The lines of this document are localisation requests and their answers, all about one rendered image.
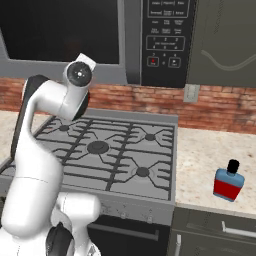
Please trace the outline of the dark grey base cupboard door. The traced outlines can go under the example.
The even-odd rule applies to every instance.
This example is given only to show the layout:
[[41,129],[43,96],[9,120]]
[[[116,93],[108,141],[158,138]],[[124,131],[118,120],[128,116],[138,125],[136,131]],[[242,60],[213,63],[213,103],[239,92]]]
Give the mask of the dark grey base cupboard door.
[[179,256],[256,256],[256,242],[204,233],[173,230],[167,256],[174,256],[177,234],[181,235]]

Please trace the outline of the black and grey microwave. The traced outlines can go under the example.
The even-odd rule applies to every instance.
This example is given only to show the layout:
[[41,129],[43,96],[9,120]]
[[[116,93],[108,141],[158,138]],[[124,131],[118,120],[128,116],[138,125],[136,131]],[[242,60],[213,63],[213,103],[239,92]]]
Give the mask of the black and grey microwave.
[[[196,0],[0,0],[0,77],[60,80],[80,53],[98,84],[182,88]],[[181,66],[169,68],[170,57]]]

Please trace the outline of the grey gas hob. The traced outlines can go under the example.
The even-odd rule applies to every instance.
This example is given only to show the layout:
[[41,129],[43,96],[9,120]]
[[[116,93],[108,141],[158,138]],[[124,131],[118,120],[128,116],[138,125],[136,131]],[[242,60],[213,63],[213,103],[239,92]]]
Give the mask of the grey gas hob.
[[48,118],[34,136],[63,166],[63,192],[97,196],[104,215],[169,226],[175,206],[176,116],[89,109]]

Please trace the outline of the black oven door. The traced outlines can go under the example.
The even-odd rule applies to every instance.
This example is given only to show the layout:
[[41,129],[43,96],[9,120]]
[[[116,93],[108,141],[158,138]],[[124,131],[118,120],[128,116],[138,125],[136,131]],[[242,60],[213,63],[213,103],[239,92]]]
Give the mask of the black oven door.
[[149,224],[146,222],[121,219],[107,215],[101,215],[93,223],[126,228],[133,228],[137,225],[149,225],[150,227],[159,230],[159,240],[152,241],[148,239],[93,230],[89,228],[89,224],[89,236],[92,242],[100,250],[102,256],[166,256],[170,233],[169,226]]

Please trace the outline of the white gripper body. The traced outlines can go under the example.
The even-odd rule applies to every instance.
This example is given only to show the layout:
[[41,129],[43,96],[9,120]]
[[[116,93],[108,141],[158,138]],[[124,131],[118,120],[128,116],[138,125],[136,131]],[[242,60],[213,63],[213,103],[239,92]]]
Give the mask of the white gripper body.
[[91,71],[94,71],[96,67],[96,62],[92,60],[90,57],[86,56],[85,54],[80,53],[75,60],[75,68],[81,69],[85,66],[88,66]]

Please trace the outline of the blue bottle with red label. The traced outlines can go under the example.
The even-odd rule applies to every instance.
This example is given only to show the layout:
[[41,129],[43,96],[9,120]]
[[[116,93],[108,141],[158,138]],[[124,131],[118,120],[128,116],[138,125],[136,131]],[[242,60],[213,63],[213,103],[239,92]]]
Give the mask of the blue bottle with red label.
[[215,173],[213,194],[234,202],[244,186],[245,178],[238,173],[239,161],[231,159],[226,169],[219,168]]

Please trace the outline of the grey wall socket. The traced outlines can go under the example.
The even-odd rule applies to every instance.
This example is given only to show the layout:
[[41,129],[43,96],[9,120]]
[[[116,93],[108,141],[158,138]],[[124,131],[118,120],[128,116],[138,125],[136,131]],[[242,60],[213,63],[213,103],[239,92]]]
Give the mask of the grey wall socket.
[[198,101],[198,95],[200,86],[195,84],[186,84],[184,87],[184,102],[196,103]]

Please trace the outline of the microwave start button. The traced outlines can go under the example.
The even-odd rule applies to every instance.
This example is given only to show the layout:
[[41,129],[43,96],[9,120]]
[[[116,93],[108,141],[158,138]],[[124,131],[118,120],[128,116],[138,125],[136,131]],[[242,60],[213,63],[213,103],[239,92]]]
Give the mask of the microwave start button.
[[179,68],[181,66],[181,59],[179,57],[170,57],[168,62],[169,68]]

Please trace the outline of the dark grey drawer front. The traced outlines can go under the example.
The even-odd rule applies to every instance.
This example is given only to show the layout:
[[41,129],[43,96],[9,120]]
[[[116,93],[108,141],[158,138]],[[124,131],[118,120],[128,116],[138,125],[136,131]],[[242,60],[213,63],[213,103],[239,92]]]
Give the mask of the dark grey drawer front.
[[225,224],[228,228],[256,232],[255,219],[196,210],[191,210],[189,212],[187,227],[197,231],[212,233],[214,235],[220,235],[227,238],[237,238],[240,240],[250,240],[256,242],[256,238],[223,232],[221,221],[225,221]]

